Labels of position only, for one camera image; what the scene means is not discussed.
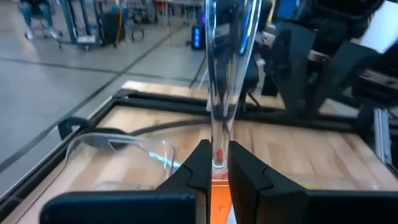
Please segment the wooden surface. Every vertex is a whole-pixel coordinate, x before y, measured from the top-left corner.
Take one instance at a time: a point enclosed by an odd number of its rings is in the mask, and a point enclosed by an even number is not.
[[[127,82],[123,88],[170,95],[206,98],[206,90],[158,84]],[[260,104],[283,107],[280,100],[258,96]],[[322,110],[332,113],[325,105]],[[199,118],[189,114],[144,110],[119,106],[114,108],[99,126],[125,131],[160,124]],[[201,139],[210,137],[208,125],[188,126],[146,134],[145,137],[164,139],[177,150],[176,161],[183,162]],[[353,134],[277,126],[245,121],[235,122],[233,138],[258,158],[296,182],[314,189],[383,189],[398,190],[398,181],[385,168],[367,145]],[[83,148],[53,181],[63,168],[60,164],[3,223],[38,223],[43,204],[62,192],[92,190],[99,180],[127,183],[118,189],[153,188],[159,176],[146,175],[155,168],[142,169],[143,161],[101,154]]]

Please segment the test tube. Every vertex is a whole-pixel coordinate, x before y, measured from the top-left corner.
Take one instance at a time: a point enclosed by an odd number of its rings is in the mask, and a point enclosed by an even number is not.
[[[213,179],[225,179],[232,125],[262,0],[206,0]]]

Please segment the blue jeans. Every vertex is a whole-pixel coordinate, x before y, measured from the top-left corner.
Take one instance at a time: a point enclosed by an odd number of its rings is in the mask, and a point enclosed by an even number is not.
[[[32,26],[32,16],[36,16],[36,14],[41,13],[43,19],[47,21],[47,25],[52,27],[52,18],[51,18],[51,10],[49,5],[40,3],[39,8],[36,9],[34,6],[29,4],[28,2],[22,2],[19,4],[19,10],[24,16],[25,23],[28,27]]]

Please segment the black metal frame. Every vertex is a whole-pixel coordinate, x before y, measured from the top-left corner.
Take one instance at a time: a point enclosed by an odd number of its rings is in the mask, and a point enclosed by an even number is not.
[[[206,110],[206,100],[203,99],[143,93],[136,90],[119,90],[90,118],[89,127],[95,127],[115,106],[130,106],[150,110],[210,116],[210,112]],[[287,114],[286,110],[279,108],[259,108],[249,103],[245,103],[241,106],[244,107],[244,110],[240,110],[240,112],[237,113],[236,119],[260,123],[280,124],[341,133],[358,133],[356,132],[354,124],[361,122],[354,117],[331,114],[318,114],[313,119],[294,118]],[[69,142],[81,134],[85,128],[87,128],[87,126],[78,128],[64,139],[48,157],[32,169],[22,181],[8,191],[5,197],[0,201],[0,211],[2,211],[0,213],[0,222],[20,204],[20,202],[13,200],[13,198],[26,198],[41,181],[64,160]],[[398,124],[390,123],[390,129],[391,139],[398,140]],[[371,142],[373,136],[374,133],[372,129],[366,133],[361,133],[361,137],[367,143]]]

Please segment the person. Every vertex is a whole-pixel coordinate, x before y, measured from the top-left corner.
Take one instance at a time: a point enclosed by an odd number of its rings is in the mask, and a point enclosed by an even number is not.
[[[36,12],[41,12],[43,18],[47,21],[48,32],[54,39],[58,38],[58,32],[53,28],[53,22],[51,18],[50,4],[47,0],[20,0],[19,10],[24,16],[24,20],[27,26],[26,37],[30,40],[34,38],[34,32],[32,29],[32,15]]]

